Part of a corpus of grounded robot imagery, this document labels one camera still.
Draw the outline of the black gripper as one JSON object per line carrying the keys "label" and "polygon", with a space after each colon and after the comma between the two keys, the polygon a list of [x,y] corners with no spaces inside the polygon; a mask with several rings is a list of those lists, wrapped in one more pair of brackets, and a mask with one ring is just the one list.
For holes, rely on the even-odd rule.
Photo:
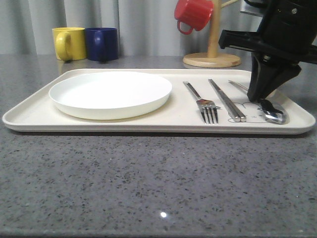
{"label": "black gripper", "polygon": [[[316,64],[317,2],[272,0],[256,32],[223,30],[219,46],[252,53],[248,89],[250,102],[265,99],[279,86],[296,77],[299,62]],[[269,66],[267,63],[294,65]]]}

